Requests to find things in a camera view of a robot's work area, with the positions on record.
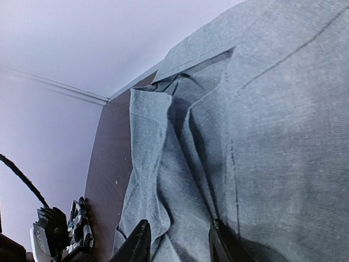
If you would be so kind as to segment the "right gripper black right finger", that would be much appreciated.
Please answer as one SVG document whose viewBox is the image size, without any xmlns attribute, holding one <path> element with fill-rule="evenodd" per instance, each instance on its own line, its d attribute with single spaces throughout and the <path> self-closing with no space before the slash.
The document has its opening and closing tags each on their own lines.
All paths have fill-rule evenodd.
<svg viewBox="0 0 349 262">
<path fill-rule="evenodd" d="M 219 219 L 214 219 L 209 230 L 209 250 L 210 260 L 213 262 L 226 261 L 232 262 L 231 249 L 229 241 L 231 239 L 230 230 Z"/>
</svg>

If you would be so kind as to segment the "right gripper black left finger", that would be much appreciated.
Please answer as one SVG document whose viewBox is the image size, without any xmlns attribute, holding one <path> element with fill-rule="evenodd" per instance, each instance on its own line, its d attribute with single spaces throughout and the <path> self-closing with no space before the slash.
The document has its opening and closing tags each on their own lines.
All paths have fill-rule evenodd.
<svg viewBox="0 0 349 262">
<path fill-rule="evenodd" d="M 111 262 L 151 261 L 151 227 L 146 219 L 140 220 L 130 236 L 110 259 Z"/>
</svg>

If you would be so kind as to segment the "grey long sleeve shirt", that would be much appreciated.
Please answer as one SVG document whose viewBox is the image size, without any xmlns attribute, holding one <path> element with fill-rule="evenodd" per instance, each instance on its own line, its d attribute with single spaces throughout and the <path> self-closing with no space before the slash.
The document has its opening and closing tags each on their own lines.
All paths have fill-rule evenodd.
<svg viewBox="0 0 349 262">
<path fill-rule="evenodd" d="M 348 261 L 348 1 L 244 1 L 131 90 L 113 251 L 210 261 L 215 219 L 255 261 Z"/>
</svg>

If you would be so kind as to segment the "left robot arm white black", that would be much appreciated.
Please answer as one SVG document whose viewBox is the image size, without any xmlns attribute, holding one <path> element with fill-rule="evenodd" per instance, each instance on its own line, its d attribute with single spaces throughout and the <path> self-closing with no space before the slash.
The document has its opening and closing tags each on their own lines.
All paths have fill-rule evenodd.
<svg viewBox="0 0 349 262">
<path fill-rule="evenodd" d="M 27 252 L 17 242 L 1 234 L 1 261 L 36 261 L 33 253 Z M 44 254 L 38 261 L 97 261 L 96 258 L 79 247 L 61 258 L 51 258 Z"/>
</svg>

